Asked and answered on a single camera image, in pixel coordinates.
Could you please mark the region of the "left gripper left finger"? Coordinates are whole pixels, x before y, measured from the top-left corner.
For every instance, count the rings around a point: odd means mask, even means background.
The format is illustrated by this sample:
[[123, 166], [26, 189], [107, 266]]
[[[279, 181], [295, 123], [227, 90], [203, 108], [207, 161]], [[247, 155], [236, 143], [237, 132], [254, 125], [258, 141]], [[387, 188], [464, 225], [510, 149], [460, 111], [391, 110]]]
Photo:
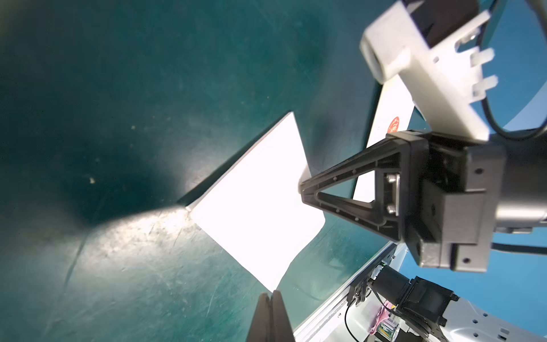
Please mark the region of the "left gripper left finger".
[[266, 293], [259, 296], [246, 342], [268, 342], [271, 333], [272, 305]]

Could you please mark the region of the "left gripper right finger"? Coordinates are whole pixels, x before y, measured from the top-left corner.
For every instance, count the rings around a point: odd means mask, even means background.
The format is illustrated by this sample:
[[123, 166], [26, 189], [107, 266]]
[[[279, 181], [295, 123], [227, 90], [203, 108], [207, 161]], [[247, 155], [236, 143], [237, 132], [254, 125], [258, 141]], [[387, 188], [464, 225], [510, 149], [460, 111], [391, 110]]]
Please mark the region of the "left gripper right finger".
[[270, 341], [295, 342], [293, 329], [280, 291], [273, 292], [270, 306]]

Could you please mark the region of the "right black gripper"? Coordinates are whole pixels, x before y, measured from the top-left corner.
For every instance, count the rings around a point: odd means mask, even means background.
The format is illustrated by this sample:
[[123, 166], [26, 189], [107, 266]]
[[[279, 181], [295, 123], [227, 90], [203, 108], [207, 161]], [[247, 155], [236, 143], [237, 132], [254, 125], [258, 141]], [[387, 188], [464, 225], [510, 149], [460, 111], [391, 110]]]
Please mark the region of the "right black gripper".
[[485, 272], [491, 251], [546, 255], [545, 247], [493, 241], [546, 227], [545, 136], [479, 143], [391, 133], [299, 192], [303, 203], [392, 242], [405, 238], [423, 268]]

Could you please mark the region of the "cream paper sheet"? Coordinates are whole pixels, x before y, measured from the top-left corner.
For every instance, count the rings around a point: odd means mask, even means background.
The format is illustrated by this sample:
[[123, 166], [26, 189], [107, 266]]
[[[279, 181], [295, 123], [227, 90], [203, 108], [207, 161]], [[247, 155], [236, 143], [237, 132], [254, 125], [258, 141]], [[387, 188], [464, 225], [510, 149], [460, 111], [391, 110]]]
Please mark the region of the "cream paper sheet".
[[289, 112], [187, 206], [189, 217], [273, 292], [326, 222], [301, 199], [299, 185], [310, 176]]

